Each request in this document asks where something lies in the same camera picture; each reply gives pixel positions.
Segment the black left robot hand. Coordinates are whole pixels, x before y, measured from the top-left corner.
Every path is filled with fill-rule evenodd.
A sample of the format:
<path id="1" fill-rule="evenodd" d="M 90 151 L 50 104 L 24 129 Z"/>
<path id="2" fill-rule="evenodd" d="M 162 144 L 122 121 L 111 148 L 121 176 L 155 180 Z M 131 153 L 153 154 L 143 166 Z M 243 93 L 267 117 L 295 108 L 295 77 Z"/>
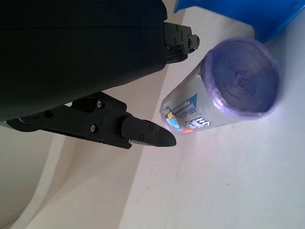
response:
<path id="1" fill-rule="evenodd" d="M 182 62 L 199 47 L 161 0 L 3 0 L 0 122 L 129 149 L 174 135 L 104 93 Z"/>

